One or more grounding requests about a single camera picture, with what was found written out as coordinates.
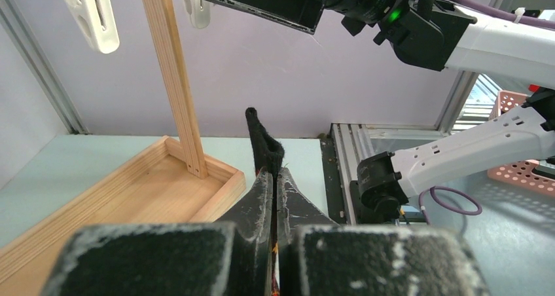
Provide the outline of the red black argyle sock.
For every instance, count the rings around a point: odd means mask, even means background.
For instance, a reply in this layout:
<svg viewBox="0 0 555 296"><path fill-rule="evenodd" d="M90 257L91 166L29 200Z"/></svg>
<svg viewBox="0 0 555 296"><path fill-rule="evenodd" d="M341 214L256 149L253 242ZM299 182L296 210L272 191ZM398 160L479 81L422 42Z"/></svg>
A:
<svg viewBox="0 0 555 296"><path fill-rule="evenodd" d="M274 139L263 126L254 107L245 110L249 138L253 150L255 173L266 171L272 175L272 214L271 214L271 295L280 295L279 278L276 265L278 261L278 230L277 230L277 180L283 163L285 150L282 144Z"/></svg>

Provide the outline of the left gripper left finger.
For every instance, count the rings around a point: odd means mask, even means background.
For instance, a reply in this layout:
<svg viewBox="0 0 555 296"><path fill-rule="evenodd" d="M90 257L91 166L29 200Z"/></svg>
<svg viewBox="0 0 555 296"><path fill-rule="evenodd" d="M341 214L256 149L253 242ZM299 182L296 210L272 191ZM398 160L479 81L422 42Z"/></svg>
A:
<svg viewBox="0 0 555 296"><path fill-rule="evenodd" d="M224 227L222 295L271 293L273 177L261 169L251 189L217 222Z"/></svg>

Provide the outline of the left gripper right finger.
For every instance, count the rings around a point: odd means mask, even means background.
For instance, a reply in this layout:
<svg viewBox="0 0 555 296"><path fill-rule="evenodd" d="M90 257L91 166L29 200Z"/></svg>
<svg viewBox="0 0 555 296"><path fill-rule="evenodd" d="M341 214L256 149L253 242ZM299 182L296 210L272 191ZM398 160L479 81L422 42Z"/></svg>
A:
<svg viewBox="0 0 555 296"><path fill-rule="evenodd" d="M302 194L289 169L281 168L276 182L280 294L308 295L305 236L315 225L338 223Z"/></svg>

